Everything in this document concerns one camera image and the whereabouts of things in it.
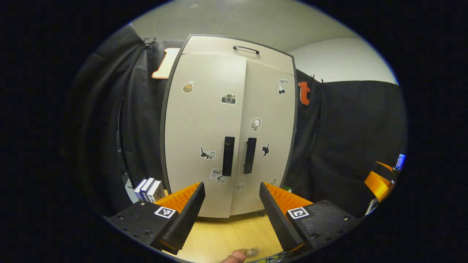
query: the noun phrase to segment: cabinet handle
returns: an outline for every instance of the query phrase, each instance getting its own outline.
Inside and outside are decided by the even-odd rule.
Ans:
[[[234,137],[224,137],[223,175],[231,176],[234,157]]]
[[[257,144],[257,138],[249,138],[247,141],[247,153],[245,154],[245,164],[244,164],[245,174],[252,173],[256,144]]]
[[[253,50],[253,51],[255,51],[256,54],[259,54],[259,53],[260,53],[260,51],[255,50],[255,49],[252,49],[252,48],[248,48],[248,47],[241,47],[241,48]]]

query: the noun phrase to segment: black cat sticker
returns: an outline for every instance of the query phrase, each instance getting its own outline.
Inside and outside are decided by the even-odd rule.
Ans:
[[[211,151],[208,151],[208,152],[204,152],[203,151],[203,148],[200,147],[200,150],[202,151],[202,154],[200,155],[200,157],[202,158],[206,158],[207,160],[210,159],[210,160],[213,160],[216,158],[216,152],[211,150]]]
[[[262,151],[263,151],[263,155],[262,157],[265,157],[268,155],[268,153],[270,152],[270,150],[268,149],[270,145],[268,143],[266,143],[266,147],[265,146],[262,146]]]

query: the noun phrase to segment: cabinet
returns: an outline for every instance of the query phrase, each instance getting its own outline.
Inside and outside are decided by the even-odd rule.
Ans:
[[[245,40],[190,35],[168,79],[161,160],[168,192],[205,183],[201,217],[263,209],[281,186],[297,113],[293,57]]]

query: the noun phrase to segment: cabinet door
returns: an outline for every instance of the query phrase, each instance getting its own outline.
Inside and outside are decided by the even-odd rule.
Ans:
[[[231,215],[263,209],[260,182],[281,185],[295,130],[296,97],[294,76],[247,61]],[[245,174],[249,138],[255,138],[256,145],[251,173]]]
[[[172,193],[196,182],[205,183],[201,217],[229,217],[245,68],[244,57],[181,55],[170,84],[163,127],[167,180]],[[223,169],[225,137],[234,137],[232,173],[218,177]]]

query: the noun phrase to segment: human hand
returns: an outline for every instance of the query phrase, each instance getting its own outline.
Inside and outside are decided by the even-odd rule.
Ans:
[[[231,255],[227,256],[227,258],[220,263],[244,263],[247,255],[242,251],[234,251]]]

